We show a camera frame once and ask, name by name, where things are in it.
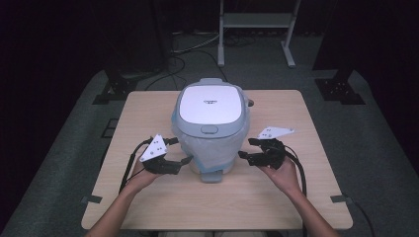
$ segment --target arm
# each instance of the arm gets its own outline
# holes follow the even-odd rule
[[[310,236],[339,236],[299,188],[293,161],[286,157],[280,169],[259,167],[293,203]]]
[[[137,162],[132,173],[135,174],[140,171],[142,169],[141,166],[140,162]],[[117,236],[135,195],[149,186],[159,176],[144,170],[129,180],[126,187],[86,236]]]

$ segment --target black cable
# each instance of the black cable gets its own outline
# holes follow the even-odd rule
[[[350,198],[348,197],[345,193],[342,193],[342,195],[345,198]],[[370,218],[368,217],[367,213],[364,211],[364,209],[361,207],[361,205],[359,203],[357,203],[356,201],[354,201],[353,199],[351,199],[352,203],[361,211],[361,213],[363,214],[364,218],[366,219],[368,225],[370,226],[370,230],[371,230],[371,236],[376,237],[376,232],[374,231],[373,228],[373,223],[371,222]]]
[[[224,72],[221,70],[221,68],[218,66],[218,63],[216,61],[216,59],[212,56],[212,54],[210,54],[209,52],[203,51],[203,50],[187,50],[185,52],[181,52],[181,53],[175,53],[174,55],[183,55],[183,54],[187,54],[187,53],[191,53],[191,52],[200,52],[200,53],[204,53],[206,55],[208,55],[212,61],[215,63],[216,67],[218,68],[219,72],[222,74],[222,77],[224,78],[225,82],[228,82],[227,77],[225,76]]]
[[[285,150],[285,152],[286,152],[286,155],[296,164],[296,166],[298,167],[298,170],[299,170],[299,175],[300,175],[300,177],[301,177],[301,190],[302,190],[302,193],[307,197],[307,183],[306,183],[306,180],[305,180],[305,173],[304,173],[304,169],[302,168],[302,165],[301,165],[301,163],[299,162],[299,160],[298,160],[298,156],[296,156],[296,153],[295,153],[295,151],[293,151],[289,146],[286,146],[286,145],[284,145],[285,147],[287,147],[287,149],[289,149],[293,154],[291,154],[289,151],[287,151],[287,150]],[[277,147],[274,147],[274,146],[269,146],[269,147],[267,147],[267,148],[270,148],[270,149],[274,149],[274,150],[277,150],[277,151],[280,151],[280,152],[282,152],[283,150],[281,150],[281,149],[279,149],[279,148],[277,148]],[[307,228],[305,227],[305,224],[304,223],[302,223],[302,236],[303,237],[306,237],[307,236]]]
[[[181,79],[183,81],[182,88],[180,89],[180,90],[183,90],[185,88],[185,85],[186,85],[187,80],[185,78],[179,76],[179,75],[174,75],[174,76],[177,77],[177,78],[179,78],[179,79]]]
[[[131,175],[131,177],[129,177],[129,179],[126,180],[126,182],[128,182],[130,179],[134,178],[136,175],[138,175],[139,173],[141,173],[145,168],[142,168],[140,171],[136,172],[135,174]]]
[[[126,172],[124,173],[123,180],[121,181],[121,185],[120,185],[120,191],[119,191],[119,193],[120,193],[120,192],[123,190],[123,188],[126,186],[126,182],[128,181],[127,177],[128,177],[128,175],[129,175],[130,168],[132,167],[132,163],[133,163],[133,161],[134,161],[134,159],[135,159],[135,154],[136,154],[136,152],[138,151],[138,149],[139,149],[142,145],[144,145],[144,144],[149,144],[151,141],[152,141],[152,138],[149,138],[149,139],[144,140],[144,141],[142,141],[141,143],[139,143],[139,144],[135,147],[135,149],[133,150],[132,154],[129,156],[128,164],[127,164],[127,166],[126,166]]]
[[[173,44],[172,44],[172,53],[177,54],[177,53],[183,53],[186,51],[190,51],[193,49],[197,49],[197,48],[201,48],[201,47],[211,47],[211,46],[216,46],[218,45],[217,39],[219,38],[219,33],[208,33],[208,34],[199,34],[199,33],[191,33],[191,34],[180,34],[180,36],[194,36],[194,37],[200,37],[200,38],[206,38],[206,41],[203,41],[201,43],[198,43],[195,46],[191,46],[185,49],[174,49]]]
[[[175,79],[174,75],[171,75],[170,77],[172,78],[173,84],[175,84],[175,90],[179,91],[178,90],[178,84],[176,83],[176,79]]]
[[[150,84],[148,84],[148,86],[146,86],[145,88],[144,88],[144,91],[147,91],[152,85],[154,85],[154,83],[156,83],[156,82],[158,82],[158,81],[160,81],[160,80],[162,80],[162,79],[164,79],[164,78],[166,78],[166,77],[170,77],[170,76],[172,76],[172,75],[176,75],[177,73],[179,73],[179,72],[181,72],[183,69],[185,69],[185,60],[183,60],[182,58],[180,58],[180,57],[176,57],[176,56],[174,56],[173,58],[175,58],[175,59],[179,59],[180,61],[182,61],[183,62],[183,64],[182,64],[182,67],[179,69],[179,70],[177,70],[177,71],[175,71],[175,72],[170,72],[169,74],[167,74],[167,75],[165,75],[165,76],[162,76],[162,77],[159,77],[159,78],[157,78],[157,79],[154,79],[154,81],[152,81]]]

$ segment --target hand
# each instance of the hand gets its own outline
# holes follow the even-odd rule
[[[144,167],[142,166],[142,163],[138,160],[135,163],[135,166],[133,167],[132,174],[135,175],[139,171],[141,171]],[[134,177],[132,177],[126,184],[126,187],[124,189],[132,189],[135,193],[140,192],[145,187],[151,185],[155,179],[160,177],[162,175],[160,174],[153,174],[146,170],[141,171]]]
[[[301,193],[296,177],[295,163],[289,157],[285,158],[283,165],[278,170],[269,166],[259,167],[259,169],[287,196],[295,192]]]

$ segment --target person's right hand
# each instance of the person's right hand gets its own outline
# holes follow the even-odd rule
[[[301,193],[296,177],[295,163],[289,157],[285,158],[283,165],[278,170],[269,166],[260,166],[259,169],[287,196],[295,192]]]

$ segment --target person's left hand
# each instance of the person's left hand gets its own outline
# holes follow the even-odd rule
[[[135,175],[137,172],[142,170],[144,167],[142,163],[137,160],[135,166],[133,167],[132,175]],[[151,185],[155,179],[160,177],[160,174],[153,174],[146,170],[141,171],[139,174],[132,177],[126,184],[124,189],[133,189],[136,193],[140,192],[145,187]]]

